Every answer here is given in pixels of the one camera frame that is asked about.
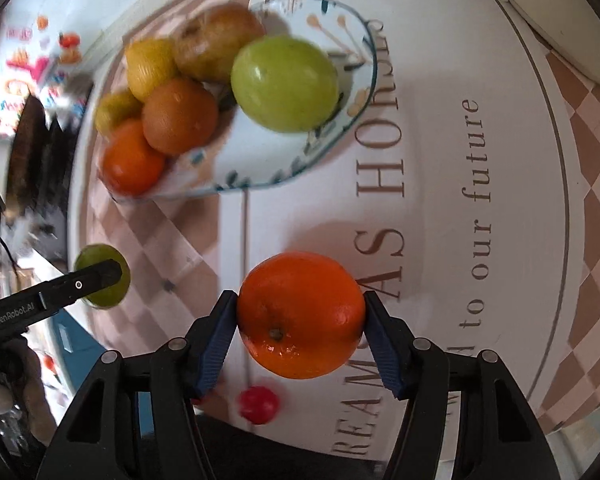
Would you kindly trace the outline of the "red cherry tomato right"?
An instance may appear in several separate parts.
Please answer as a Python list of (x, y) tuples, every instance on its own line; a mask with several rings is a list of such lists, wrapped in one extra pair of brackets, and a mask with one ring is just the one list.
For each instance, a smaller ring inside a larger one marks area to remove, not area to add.
[(254, 426), (266, 425), (276, 417), (280, 409), (279, 396), (265, 386), (252, 386), (237, 398), (238, 412)]

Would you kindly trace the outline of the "cream utensil holder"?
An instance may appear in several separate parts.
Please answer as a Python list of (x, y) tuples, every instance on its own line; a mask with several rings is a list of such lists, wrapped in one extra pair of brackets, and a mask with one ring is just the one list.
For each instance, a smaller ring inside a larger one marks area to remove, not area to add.
[(509, 0), (532, 28), (600, 84), (600, 18), (586, 0)]

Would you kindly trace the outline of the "yellow lemon-like citrus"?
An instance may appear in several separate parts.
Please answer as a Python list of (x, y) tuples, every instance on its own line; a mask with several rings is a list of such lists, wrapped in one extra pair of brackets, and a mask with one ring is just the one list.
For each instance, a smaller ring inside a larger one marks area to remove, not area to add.
[(180, 73), (170, 38), (134, 41), (125, 48), (124, 56), (129, 90), (140, 102), (145, 102), (151, 92)]

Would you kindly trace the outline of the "green apple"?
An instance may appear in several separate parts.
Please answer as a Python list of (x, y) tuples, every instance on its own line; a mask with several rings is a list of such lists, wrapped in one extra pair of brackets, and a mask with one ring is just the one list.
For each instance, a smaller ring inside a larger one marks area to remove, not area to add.
[[(103, 261), (114, 260), (120, 266), (120, 273), (111, 264), (102, 265)], [(81, 271), (96, 266), (97, 283), (102, 288), (86, 297), (86, 300), (97, 309), (109, 309), (117, 306), (126, 296), (131, 285), (131, 270), (122, 253), (107, 244), (91, 244), (84, 246), (74, 262), (73, 269)]]
[(242, 48), (230, 85), (242, 111), (282, 133), (310, 131), (329, 120), (339, 99), (337, 70), (309, 41), (265, 36)]

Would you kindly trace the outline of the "checkered table mat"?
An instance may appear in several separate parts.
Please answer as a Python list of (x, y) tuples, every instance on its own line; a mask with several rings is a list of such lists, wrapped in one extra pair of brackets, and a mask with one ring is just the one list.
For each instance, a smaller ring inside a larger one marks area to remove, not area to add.
[[(97, 91), (122, 85), (127, 41), (224, 1), (79, 0), (98, 31)], [(600, 84), (509, 0), (338, 1), (374, 35), (376, 88), (300, 176), (122, 204), (87, 131), (73, 234), (116, 246), (133, 281), (121, 306), (72, 316), (103, 346), (144, 353), (264, 259), (319, 252), (443, 349), (498, 352), (575, 476), (600, 452)]]

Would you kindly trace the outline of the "brown russet pear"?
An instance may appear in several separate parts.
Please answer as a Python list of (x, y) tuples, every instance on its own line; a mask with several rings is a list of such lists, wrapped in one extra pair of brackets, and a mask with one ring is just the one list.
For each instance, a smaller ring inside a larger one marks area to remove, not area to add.
[(174, 32), (174, 61), (182, 74), (193, 79), (229, 84), (238, 52), (265, 34), (260, 18), (246, 6), (236, 2), (218, 4)]

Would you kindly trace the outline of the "oval deer pattern plate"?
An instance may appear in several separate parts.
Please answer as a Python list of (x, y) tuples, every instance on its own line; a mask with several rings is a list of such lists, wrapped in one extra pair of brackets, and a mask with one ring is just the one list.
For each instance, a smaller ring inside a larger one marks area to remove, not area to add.
[(119, 202), (276, 185), (318, 162), (376, 87), (362, 16), (335, 0), (216, 4), (130, 42), (102, 96), (97, 173)]

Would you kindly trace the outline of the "colourful wall stickers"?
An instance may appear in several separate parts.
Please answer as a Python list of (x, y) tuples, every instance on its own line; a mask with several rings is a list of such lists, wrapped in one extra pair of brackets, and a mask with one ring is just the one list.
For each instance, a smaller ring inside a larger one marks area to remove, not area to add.
[(69, 67), (82, 61), (82, 37), (45, 14), (0, 21), (0, 138), (15, 135), (29, 96), (53, 101)]

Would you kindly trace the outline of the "dark orange tangerine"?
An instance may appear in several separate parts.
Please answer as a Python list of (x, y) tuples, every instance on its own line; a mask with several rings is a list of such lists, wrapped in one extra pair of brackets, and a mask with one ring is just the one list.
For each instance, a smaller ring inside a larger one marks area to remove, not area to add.
[(218, 102), (202, 84), (174, 78), (151, 92), (145, 102), (144, 136), (154, 150), (178, 156), (209, 142), (219, 114)]

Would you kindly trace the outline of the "orange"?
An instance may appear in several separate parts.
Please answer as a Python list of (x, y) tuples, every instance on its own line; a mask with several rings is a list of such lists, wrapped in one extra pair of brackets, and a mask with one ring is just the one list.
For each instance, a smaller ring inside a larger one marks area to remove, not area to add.
[(287, 379), (327, 375), (360, 343), (365, 302), (337, 261), (283, 252), (255, 266), (240, 286), (238, 330), (250, 356)]
[(165, 169), (166, 156), (148, 144), (140, 119), (122, 122), (114, 130), (100, 162), (100, 176), (106, 187), (122, 196), (148, 192)]

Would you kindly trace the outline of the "yellow-green citrus fruit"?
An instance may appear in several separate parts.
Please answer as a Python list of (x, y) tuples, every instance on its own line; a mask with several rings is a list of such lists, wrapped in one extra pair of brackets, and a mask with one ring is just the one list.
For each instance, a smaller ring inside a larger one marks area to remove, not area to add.
[(95, 110), (95, 129), (102, 136), (109, 136), (122, 122), (137, 117), (142, 111), (140, 102), (129, 89), (103, 96)]

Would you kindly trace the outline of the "black gas stove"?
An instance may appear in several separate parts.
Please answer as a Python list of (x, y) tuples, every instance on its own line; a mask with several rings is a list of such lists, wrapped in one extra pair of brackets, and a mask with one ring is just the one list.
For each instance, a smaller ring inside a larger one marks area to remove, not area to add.
[(68, 269), (68, 201), (72, 164), (93, 77), (76, 74), (45, 107), (28, 96), (16, 129), (6, 177), (3, 240), (10, 253), (37, 252)]

